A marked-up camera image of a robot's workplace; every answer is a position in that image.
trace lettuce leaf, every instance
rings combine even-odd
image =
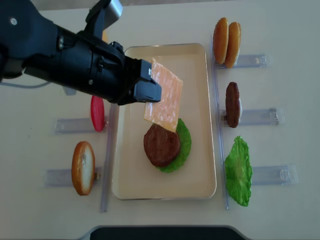
[[[252,167],[248,144],[240,137],[224,161],[226,189],[229,195],[241,206],[247,207],[251,196]]]
[[[165,173],[172,173],[182,167],[190,154],[191,135],[181,118],[178,119],[176,131],[180,139],[180,153],[168,166],[157,167],[157,169]]]

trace cheese slice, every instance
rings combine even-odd
[[[144,120],[175,133],[184,83],[154,58],[152,59],[151,77],[162,87],[161,101],[145,104]]]

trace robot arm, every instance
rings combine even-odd
[[[85,30],[75,34],[41,16],[30,0],[1,0],[0,81],[24,70],[119,105],[159,102],[162,89],[151,78],[151,63],[125,56],[117,42],[102,41],[121,11],[118,0],[101,0]]]

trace white table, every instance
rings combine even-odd
[[[150,225],[230,226],[251,239],[319,239],[319,8],[320,1],[306,0],[131,6],[107,31],[109,41],[119,41],[124,49],[200,43],[210,65],[210,36],[216,22],[228,17],[229,22],[241,23],[241,53],[271,54],[271,76],[276,78],[270,80],[273,85],[266,84],[258,71],[256,77],[266,88],[240,86],[244,95],[252,91],[256,97],[264,96],[270,91],[267,102],[247,101],[246,106],[286,109],[285,126],[279,128],[282,135],[270,143],[272,149],[278,146],[278,152],[261,152],[259,139],[246,136],[252,165],[296,164],[299,184],[254,186],[249,207],[232,201],[226,211],[217,159],[217,190],[210,200],[120,201],[110,193],[108,212],[100,213],[101,187],[79,197],[72,188],[44,188],[42,181],[46,169],[70,168],[73,149],[82,140],[93,145],[98,165],[104,162],[105,134],[53,136],[50,130],[56,118],[89,117],[90,96],[78,92],[68,97],[54,84],[30,91],[1,86],[0,239],[77,239],[100,226]],[[84,28],[87,13],[88,9],[42,12],[74,32]],[[229,75],[226,85],[234,78]],[[252,86],[257,85],[255,79],[250,79]],[[12,81],[40,82],[26,75]],[[272,101],[273,94],[277,100]],[[262,129],[263,135],[269,128]]]

